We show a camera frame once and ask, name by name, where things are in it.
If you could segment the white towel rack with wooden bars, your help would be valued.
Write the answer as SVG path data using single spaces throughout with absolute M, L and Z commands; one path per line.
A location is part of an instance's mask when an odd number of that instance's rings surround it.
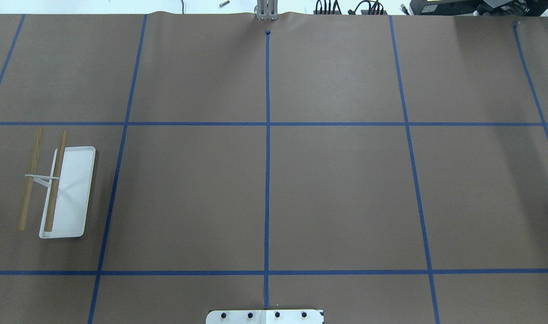
M 38 127 L 24 176 L 17 230 L 25 230 L 32 188 L 34 183 L 38 183 L 46 188 L 39 238 L 79 238 L 85 232 L 97 150 L 94 146 L 67 147 L 68 132 L 62 131 L 50 175 L 35 175 L 42 137 L 43 127 Z

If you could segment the black electronics box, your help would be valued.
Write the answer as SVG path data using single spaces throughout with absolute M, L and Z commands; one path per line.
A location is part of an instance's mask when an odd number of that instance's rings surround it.
M 415 16 L 524 16 L 539 17 L 548 0 L 410 0 Z

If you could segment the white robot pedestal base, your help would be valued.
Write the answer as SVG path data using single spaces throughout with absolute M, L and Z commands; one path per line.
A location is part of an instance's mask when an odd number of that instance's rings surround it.
M 323 324 L 322 310 L 216 310 L 206 316 L 206 324 Z

